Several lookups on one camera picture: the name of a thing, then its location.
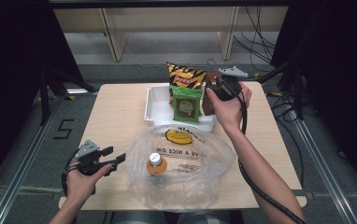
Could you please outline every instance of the bottle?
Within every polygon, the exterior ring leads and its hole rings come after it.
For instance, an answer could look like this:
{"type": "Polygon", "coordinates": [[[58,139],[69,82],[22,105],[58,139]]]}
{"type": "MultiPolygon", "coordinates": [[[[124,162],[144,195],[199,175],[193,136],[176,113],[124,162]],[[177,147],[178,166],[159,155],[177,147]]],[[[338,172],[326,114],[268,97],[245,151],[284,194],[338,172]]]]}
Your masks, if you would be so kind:
{"type": "Polygon", "coordinates": [[[167,168],[167,162],[164,157],[158,153],[152,153],[150,155],[149,162],[147,162],[147,170],[151,175],[161,175],[167,168]]]}

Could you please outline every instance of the wooden tabletop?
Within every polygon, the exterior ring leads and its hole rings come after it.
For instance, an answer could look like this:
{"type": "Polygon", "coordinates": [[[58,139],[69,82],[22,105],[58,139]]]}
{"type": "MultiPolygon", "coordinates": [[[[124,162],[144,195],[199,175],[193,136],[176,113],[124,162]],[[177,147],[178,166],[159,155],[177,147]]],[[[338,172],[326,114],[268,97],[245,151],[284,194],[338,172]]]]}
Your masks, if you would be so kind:
{"type": "MultiPolygon", "coordinates": [[[[82,136],[81,144],[90,139],[100,148],[114,146],[114,153],[102,158],[101,161],[113,160],[124,153],[127,143],[150,126],[144,120],[148,87],[162,85],[167,84],[107,84],[102,86],[82,136]]],[[[261,84],[246,82],[246,85],[252,90],[246,136],[291,189],[302,189],[261,84]]],[[[228,145],[233,148],[218,121],[212,133],[226,140],[228,145]]],[[[96,193],[91,196],[82,209],[115,211],[149,209],[129,191],[127,180],[125,162],[123,162],[119,165],[118,171],[99,180],[96,185],[96,193]]],[[[305,196],[299,196],[297,199],[301,206],[307,204],[305,196]]],[[[64,200],[64,197],[61,198],[59,206],[62,206],[64,200]]],[[[235,163],[221,178],[219,199],[209,208],[255,207],[258,207],[258,204],[235,163]]]]}

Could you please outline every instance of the clear plastic bag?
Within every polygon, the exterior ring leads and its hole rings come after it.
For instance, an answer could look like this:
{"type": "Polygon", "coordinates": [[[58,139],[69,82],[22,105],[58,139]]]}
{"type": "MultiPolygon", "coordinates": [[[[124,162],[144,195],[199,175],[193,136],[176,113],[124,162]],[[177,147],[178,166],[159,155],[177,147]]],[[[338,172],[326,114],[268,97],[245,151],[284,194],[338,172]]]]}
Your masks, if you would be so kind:
{"type": "Polygon", "coordinates": [[[213,133],[185,125],[148,128],[126,148],[128,188],[147,207],[185,212],[204,209],[219,197],[220,177],[236,154],[213,133]],[[167,161],[162,175],[150,175],[147,162],[157,152],[167,161]]]}

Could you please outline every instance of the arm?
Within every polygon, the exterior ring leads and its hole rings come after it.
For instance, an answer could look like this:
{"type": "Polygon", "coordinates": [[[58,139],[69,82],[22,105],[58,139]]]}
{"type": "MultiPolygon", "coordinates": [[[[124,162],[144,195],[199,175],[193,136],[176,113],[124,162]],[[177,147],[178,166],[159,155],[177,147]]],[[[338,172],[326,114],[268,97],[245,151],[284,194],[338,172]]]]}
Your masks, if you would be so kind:
{"type": "MultiPolygon", "coordinates": [[[[251,90],[243,83],[240,85],[242,87],[244,101],[247,106],[249,106],[251,90]]],[[[236,154],[252,182],[275,201],[281,203],[298,217],[305,220],[302,209],[293,195],[292,190],[257,151],[246,135],[241,132],[240,121],[242,120],[242,115],[239,101],[236,98],[227,102],[220,101],[216,94],[210,89],[207,89],[207,95],[213,103],[217,120],[231,139],[236,154]]],[[[254,197],[270,223],[293,223],[289,217],[281,213],[257,193],[254,193],[254,197]]]]}
{"type": "Polygon", "coordinates": [[[69,171],[67,176],[67,198],[50,221],[50,224],[71,224],[80,208],[91,197],[96,182],[111,169],[111,164],[103,166],[94,175],[83,175],[78,169],[69,171]]]}

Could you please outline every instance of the white tray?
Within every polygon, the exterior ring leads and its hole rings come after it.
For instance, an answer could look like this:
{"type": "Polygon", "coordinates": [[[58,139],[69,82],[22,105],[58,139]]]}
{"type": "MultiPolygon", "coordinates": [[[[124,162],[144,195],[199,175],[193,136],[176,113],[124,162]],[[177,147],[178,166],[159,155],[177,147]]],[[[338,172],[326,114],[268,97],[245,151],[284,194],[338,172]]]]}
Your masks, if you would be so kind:
{"type": "Polygon", "coordinates": [[[216,121],[216,117],[214,115],[201,115],[199,116],[199,123],[180,122],[173,120],[173,114],[173,106],[169,104],[169,86],[149,87],[147,93],[146,112],[144,115],[144,120],[147,123],[154,126],[165,124],[183,124],[193,126],[205,132],[211,132],[216,121]]]}

